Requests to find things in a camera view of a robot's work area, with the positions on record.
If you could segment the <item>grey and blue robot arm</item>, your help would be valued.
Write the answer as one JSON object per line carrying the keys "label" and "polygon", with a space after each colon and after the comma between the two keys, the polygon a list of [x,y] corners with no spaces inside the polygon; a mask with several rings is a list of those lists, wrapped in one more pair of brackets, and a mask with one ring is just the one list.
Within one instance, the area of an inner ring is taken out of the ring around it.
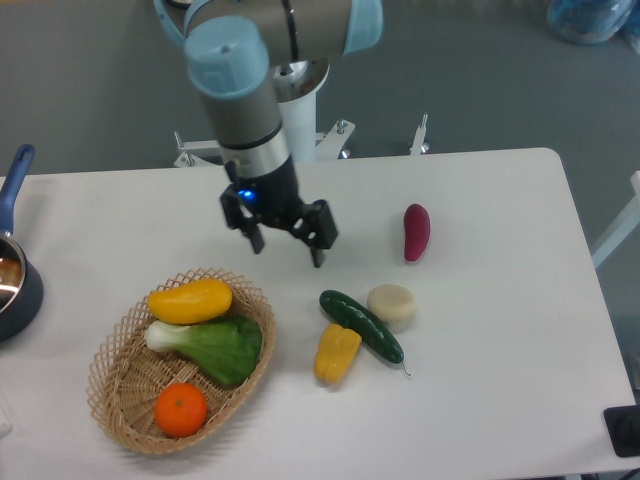
{"label": "grey and blue robot arm", "polygon": [[260,253],[261,226],[289,232],[320,267],[338,236],[329,204],[299,196],[274,73],[375,45],[379,1],[156,1],[204,101],[230,180],[220,196],[229,228]]}

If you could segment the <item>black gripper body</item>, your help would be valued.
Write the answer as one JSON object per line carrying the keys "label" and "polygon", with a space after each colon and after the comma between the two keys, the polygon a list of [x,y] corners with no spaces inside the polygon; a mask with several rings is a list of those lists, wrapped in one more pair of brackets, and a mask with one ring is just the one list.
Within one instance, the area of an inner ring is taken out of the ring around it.
{"label": "black gripper body", "polygon": [[242,177],[232,162],[226,164],[225,170],[231,183],[220,201],[229,228],[248,232],[264,224],[292,235],[315,235],[313,205],[305,204],[299,196],[291,158],[257,177]]}

